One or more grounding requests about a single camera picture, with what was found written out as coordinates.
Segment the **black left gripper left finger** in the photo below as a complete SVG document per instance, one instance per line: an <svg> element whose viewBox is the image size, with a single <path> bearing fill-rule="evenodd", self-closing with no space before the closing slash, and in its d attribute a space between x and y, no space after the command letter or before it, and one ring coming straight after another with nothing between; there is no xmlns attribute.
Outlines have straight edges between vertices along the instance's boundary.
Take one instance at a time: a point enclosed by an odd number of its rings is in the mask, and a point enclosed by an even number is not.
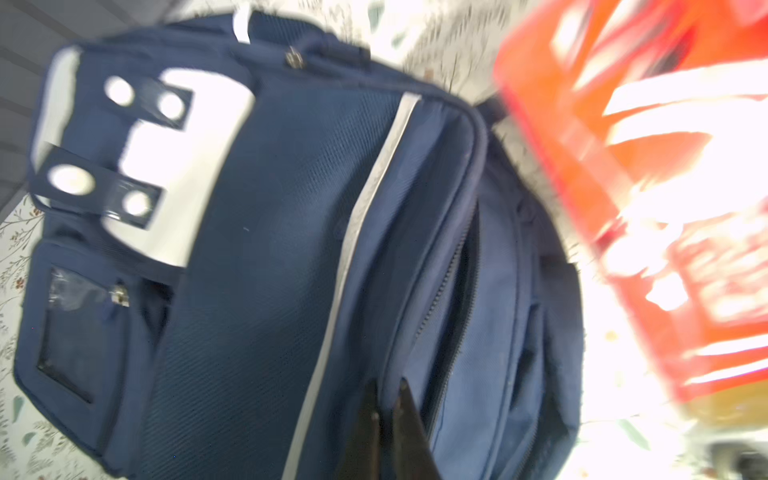
<svg viewBox="0 0 768 480"><path fill-rule="evenodd" d="M381 416L377 386L371 380L365 387L356 423L345 446L335 478L378 480L380 478Z"/></svg>

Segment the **red card box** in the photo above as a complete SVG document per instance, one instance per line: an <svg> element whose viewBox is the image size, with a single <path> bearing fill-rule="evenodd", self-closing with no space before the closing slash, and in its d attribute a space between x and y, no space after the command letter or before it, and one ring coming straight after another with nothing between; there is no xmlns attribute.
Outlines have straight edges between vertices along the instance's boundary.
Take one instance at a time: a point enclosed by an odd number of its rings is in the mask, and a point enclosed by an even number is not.
<svg viewBox="0 0 768 480"><path fill-rule="evenodd" d="M669 393L767 421L767 5L545 1L500 94Z"/></svg>

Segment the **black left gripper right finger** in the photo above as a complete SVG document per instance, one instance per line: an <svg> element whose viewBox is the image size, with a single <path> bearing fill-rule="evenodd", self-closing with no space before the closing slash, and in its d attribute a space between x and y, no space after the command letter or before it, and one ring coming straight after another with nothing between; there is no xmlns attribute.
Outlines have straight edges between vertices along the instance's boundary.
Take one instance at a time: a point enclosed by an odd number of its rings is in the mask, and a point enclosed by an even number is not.
<svg viewBox="0 0 768 480"><path fill-rule="evenodd" d="M400 381L398 397L393 408L393 462L396 478L400 480L439 480L422 419L416 408L410 386Z"/></svg>

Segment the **navy blue student backpack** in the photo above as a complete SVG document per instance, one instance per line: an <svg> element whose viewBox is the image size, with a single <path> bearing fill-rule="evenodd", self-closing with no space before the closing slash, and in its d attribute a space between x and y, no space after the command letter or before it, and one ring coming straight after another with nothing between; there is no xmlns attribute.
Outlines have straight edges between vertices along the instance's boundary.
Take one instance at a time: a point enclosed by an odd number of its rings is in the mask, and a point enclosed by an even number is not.
<svg viewBox="0 0 768 480"><path fill-rule="evenodd" d="M73 42L44 77L14 379L110 474L336 479L366 385L442 479L553 479L578 275L471 106L239 11Z"/></svg>

